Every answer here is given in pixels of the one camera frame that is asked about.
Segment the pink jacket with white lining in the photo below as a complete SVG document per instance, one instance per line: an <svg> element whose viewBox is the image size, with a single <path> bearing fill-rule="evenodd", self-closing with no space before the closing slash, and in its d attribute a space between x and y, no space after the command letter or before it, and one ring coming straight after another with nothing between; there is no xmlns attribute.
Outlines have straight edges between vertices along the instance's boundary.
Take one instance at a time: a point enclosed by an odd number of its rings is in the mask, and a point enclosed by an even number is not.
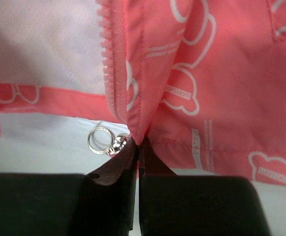
<svg viewBox="0 0 286 236"><path fill-rule="evenodd" d="M0 0L0 113L117 121L171 168L286 186L286 0Z"/></svg>

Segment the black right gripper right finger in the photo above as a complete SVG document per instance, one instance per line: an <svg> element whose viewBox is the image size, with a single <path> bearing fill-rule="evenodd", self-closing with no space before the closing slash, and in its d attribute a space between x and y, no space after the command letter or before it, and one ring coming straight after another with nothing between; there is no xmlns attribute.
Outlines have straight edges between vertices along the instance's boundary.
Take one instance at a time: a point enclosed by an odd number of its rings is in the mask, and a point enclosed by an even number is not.
<svg viewBox="0 0 286 236"><path fill-rule="evenodd" d="M268 236L258 194L246 178L179 176L139 147L139 223L144 236Z"/></svg>

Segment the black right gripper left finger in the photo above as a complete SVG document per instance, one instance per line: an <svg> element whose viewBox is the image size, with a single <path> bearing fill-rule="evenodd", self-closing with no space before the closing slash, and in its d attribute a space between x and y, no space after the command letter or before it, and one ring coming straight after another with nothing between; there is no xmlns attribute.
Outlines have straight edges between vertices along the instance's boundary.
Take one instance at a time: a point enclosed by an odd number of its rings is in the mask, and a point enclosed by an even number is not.
<svg viewBox="0 0 286 236"><path fill-rule="evenodd" d="M127 236L137 146L88 174L0 173L0 236Z"/></svg>

